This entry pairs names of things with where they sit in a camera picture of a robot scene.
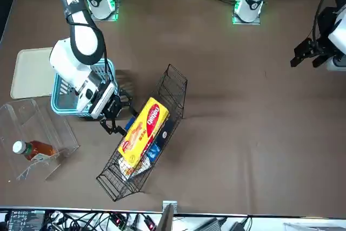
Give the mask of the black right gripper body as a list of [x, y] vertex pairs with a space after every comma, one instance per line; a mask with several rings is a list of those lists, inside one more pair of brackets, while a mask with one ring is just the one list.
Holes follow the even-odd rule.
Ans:
[[129, 101], [122, 101], [120, 96], [112, 94], [102, 109], [105, 120], [115, 121], [120, 111], [129, 105]]

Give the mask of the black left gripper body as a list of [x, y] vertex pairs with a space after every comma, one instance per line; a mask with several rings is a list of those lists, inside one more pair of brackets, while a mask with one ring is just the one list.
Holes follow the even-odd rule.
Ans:
[[311, 39], [311, 44], [311, 57], [316, 57], [319, 55], [327, 55], [328, 57], [333, 57], [337, 53], [336, 47], [330, 41], [330, 39], [328, 39], [327, 36], [320, 36], [315, 40]]

